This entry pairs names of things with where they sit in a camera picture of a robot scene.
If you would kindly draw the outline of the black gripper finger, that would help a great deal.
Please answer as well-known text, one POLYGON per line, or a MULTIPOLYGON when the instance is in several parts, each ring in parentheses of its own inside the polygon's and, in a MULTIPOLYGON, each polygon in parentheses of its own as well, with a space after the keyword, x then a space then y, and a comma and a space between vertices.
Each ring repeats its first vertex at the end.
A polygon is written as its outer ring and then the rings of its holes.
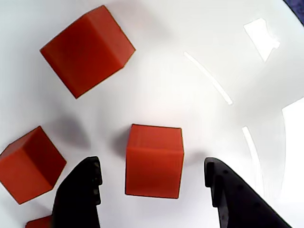
POLYGON ((83 159, 59 185, 52 209, 52 228, 99 228, 97 205, 103 183, 97 156, 83 159))
POLYGON ((218 209, 221 228, 289 228, 262 197, 223 161, 204 161, 205 186, 218 209))

